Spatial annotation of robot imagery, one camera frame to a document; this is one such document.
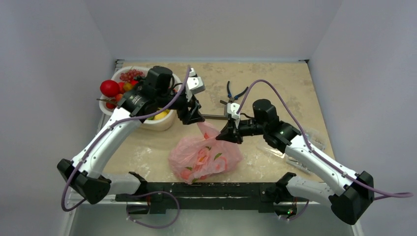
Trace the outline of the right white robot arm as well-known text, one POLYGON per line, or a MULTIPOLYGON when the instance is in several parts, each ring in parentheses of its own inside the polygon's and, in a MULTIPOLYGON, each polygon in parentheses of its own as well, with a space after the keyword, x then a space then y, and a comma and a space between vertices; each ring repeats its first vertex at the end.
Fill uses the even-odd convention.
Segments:
POLYGON ((239 108, 237 103, 225 103, 228 122, 217 140, 242 144, 245 136, 262 135, 270 147, 301 162, 322 179, 317 182, 286 173, 276 182, 274 190, 266 193, 276 203, 291 197, 314 201, 328 206, 337 218, 349 225, 354 225, 373 203, 375 195, 370 189, 374 179, 368 172, 359 174, 327 156, 300 130, 280 120, 269 100, 256 100, 252 105, 254 117, 246 120, 240 119, 239 108))

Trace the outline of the pink plastic bag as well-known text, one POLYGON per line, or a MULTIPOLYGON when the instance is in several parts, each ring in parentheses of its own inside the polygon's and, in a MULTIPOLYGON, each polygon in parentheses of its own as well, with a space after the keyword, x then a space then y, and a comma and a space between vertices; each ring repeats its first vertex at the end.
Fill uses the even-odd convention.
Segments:
POLYGON ((216 139, 220 131, 208 122, 197 123, 199 136, 185 136, 168 157, 173 174, 187 184, 234 170, 243 160, 237 144, 216 139))

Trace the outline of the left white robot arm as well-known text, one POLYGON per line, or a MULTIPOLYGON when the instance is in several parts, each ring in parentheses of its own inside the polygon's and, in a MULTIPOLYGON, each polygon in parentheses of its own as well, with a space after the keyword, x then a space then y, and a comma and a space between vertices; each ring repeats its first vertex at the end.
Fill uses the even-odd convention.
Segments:
POLYGON ((66 181, 61 197, 61 207, 65 211, 69 210, 65 204, 69 188, 92 205, 108 195, 128 194, 134 201, 145 198, 147 188, 138 174, 111 177, 104 175, 103 170, 124 140, 149 117, 168 109, 176 110, 184 125, 205 120, 195 97, 205 90, 202 78, 190 66, 183 82, 176 84, 175 78, 172 70, 166 67, 148 69, 146 76, 139 77, 133 89, 123 94, 113 114, 93 140, 71 160, 62 159, 57 164, 66 181))

